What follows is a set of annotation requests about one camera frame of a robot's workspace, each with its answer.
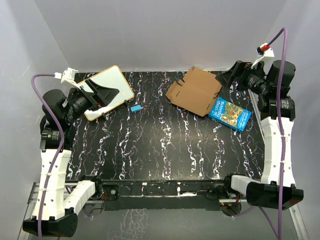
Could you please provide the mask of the brown cardboard paper box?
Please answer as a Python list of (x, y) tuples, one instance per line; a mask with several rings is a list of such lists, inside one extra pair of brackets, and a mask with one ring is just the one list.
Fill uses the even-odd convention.
[(172, 83), (165, 96), (173, 105), (203, 117), (211, 112), (221, 88), (215, 74), (194, 66)]

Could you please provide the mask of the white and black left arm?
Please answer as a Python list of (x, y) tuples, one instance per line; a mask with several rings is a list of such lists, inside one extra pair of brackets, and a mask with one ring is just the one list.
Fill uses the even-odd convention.
[(70, 238), (77, 229), (79, 212), (91, 198), (104, 194), (96, 175), (83, 175), (67, 197), (66, 174), (76, 135), (74, 121), (87, 110), (108, 106), (119, 94), (117, 88), (98, 85), (91, 79), (84, 86), (76, 86), (65, 95), (52, 89), (37, 94), (44, 116), (40, 122), (41, 173), (36, 205), (22, 229), (32, 235)]

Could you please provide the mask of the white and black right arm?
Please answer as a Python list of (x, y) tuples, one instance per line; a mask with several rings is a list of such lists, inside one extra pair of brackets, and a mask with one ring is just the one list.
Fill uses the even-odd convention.
[(296, 67), (286, 61), (272, 63), (268, 73), (264, 62), (236, 61), (216, 79), (229, 88), (237, 82), (240, 90), (258, 95), (257, 108), (264, 138), (264, 167), (259, 181), (248, 176), (230, 173), (224, 178), (223, 194), (233, 199), (245, 196), (251, 206), (287, 210), (304, 198), (304, 191), (296, 187), (291, 162), (291, 133), (296, 117), (295, 102), (288, 96)]

